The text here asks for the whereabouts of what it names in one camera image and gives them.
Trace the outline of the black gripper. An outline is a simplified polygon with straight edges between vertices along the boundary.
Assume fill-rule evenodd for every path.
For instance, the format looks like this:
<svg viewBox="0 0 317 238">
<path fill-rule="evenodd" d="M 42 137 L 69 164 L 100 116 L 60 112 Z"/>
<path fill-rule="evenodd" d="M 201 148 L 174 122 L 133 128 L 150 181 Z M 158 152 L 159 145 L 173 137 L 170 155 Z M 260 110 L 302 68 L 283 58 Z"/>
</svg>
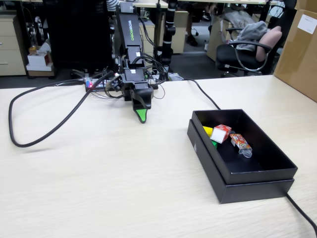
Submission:
<svg viewBox="0 0 317 238">
<path fill-rule="evenodd" d="M 152 107 L 154 90 L 148 82 L 128 83 L 123 86 L 123 96 L 125 101 L 132 100 L 133 110 L 140 123 L 146 123 L 147 111 Z"/>
</svg>

